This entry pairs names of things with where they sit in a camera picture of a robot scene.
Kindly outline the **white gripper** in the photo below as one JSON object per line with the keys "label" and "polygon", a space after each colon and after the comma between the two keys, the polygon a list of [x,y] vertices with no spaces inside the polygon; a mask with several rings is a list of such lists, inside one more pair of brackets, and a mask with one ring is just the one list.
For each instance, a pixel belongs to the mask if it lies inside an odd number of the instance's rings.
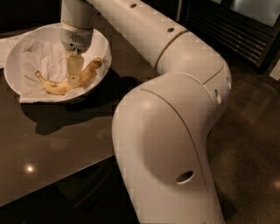
{"label": "white gripper", "polygon": [[67,81],[70,84],[77,84],[84,65],[84,58],[80,53],[86,52],[91,46],[93,30],[76,29],[63,24],[60,28],[60,40],[67,51],[66,56]]}

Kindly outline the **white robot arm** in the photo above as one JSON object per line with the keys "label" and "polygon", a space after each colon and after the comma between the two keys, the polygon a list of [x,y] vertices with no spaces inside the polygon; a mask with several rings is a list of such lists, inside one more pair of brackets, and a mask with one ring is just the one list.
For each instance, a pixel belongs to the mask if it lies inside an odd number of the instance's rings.
{"label": "white robot arm", "polygon": [[112,140],[140,224],[225,224],[207,159],[207,136],[231,91],[226,61],[142,0],[62,0],[62,43],[103,17],[157,70],[115,109]]}

